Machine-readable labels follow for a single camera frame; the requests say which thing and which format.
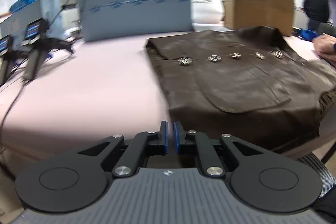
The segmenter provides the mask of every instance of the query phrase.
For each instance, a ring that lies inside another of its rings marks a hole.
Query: white plastic bag
[[[224,9],[221,0],[191,0],[193,23],[218,24]]]

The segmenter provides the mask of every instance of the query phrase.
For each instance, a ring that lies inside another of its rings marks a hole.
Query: ribbed gray plate
[[[219,179],[196,168],[140,169],[117,179],[95,204],[66,215],[26,210],[14,224],[317,224],[314,211],[272,215],[247,207]]]

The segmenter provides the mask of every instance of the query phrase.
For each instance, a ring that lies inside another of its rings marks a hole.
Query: striped fabric
[[[309,153],[297,160],[310,166],[320,175],[323,184],[320,198],[336,185],[336,178],[313,153]]]

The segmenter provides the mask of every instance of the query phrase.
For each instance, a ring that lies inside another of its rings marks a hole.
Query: metal button
[[[191,62],[192,62],[192,59],[189,58],[189,57],[182,57],[178,60],[178,63],[181,66],[189,65],[189,64],[191,64]]]
[[[260,53],[260,52],[256,52],[255,55],[261,59],[261,60],[265,60],[265,57]]]
[[[283,53],[280,52],[280,51],[274,51],[274,52],[272,52],[272,54],[279,59],[284,57]]]
[[[128,175],[131,173],[131,169],[127,166],[119,166],[115,168],[114,172],[120,176]]]
[[[219,55],[210,55],[208,57],[208,60],[211,61],[211,62],[217,62],[219,60],[221,60],[222,58],[219,56]]]
[[[223,169],[217,166],[212,166],[207,169],[207,173],[212,176],[218,176],[223,174]]]
[[[239,59],[239,58],[241,58],[241,54],[239,54],[239,53],[237,53],[237,52],[235,52],[235,53],[233,53],[233,54],[230,54],[229,55],[231,58],[233,58],[233,59]]]

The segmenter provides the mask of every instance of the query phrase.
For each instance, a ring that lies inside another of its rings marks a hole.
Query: brown cardboard box
[[[225,26],[230,29],[266,25],[291,35],[294,0],[225,0]]]

